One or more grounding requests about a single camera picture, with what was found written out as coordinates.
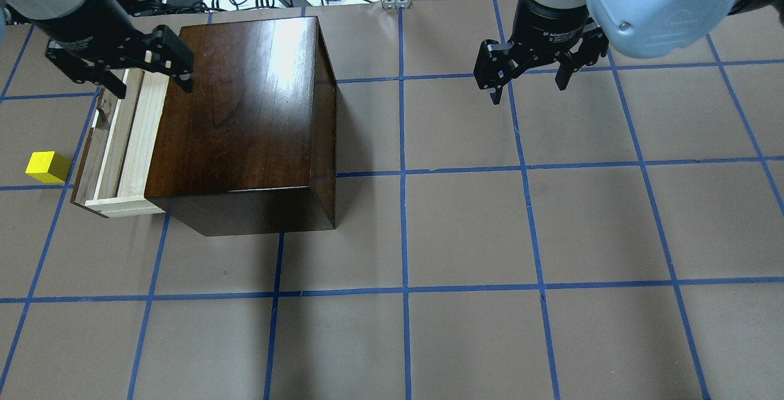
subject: wooden box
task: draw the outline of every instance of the wooden box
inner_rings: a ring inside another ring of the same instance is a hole
[[[193,93],[137,71],[126,99],[104,93],[71,201],[108,217],[165,211],[206,236],[334,228],[336,82],[317,19],[179,36],[196,54]]]

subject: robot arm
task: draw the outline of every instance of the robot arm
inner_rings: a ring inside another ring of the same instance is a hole
[[[143,34],[115,0],[0,0],[51,38],[47,59],[73,82],[103,85],[118,98],[126,86],[110,69],[139,67],[173,77],[190,92],[194,54],[168,26]]]
[[[524,71],[559,62],[558,88],[607,55],[609,43],[636,58],[664,56],[705,36],[728,13],[784,0],[518,0],[507,43],[482,42],[474,77],[498,104],[502,88]],[[577,51],[572,48],[582,39]]]

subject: dark brown wooden box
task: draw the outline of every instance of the dark brown wooden box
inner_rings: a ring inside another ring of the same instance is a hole
[[[186,26],[145,199],[206,236],[335,228],[336,82],[316,17]]]

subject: light blue joint cover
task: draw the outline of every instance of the light blue joint cover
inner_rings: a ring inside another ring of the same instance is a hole
[[[661,57],[714,29],[736,0],[586,0],[594,20],[622,54]]]

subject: yellow block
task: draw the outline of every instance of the yellow block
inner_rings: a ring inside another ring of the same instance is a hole
[[[70,160],[55,151],[33,152],[24,172],[42,183],[64,184],[70,171]]]

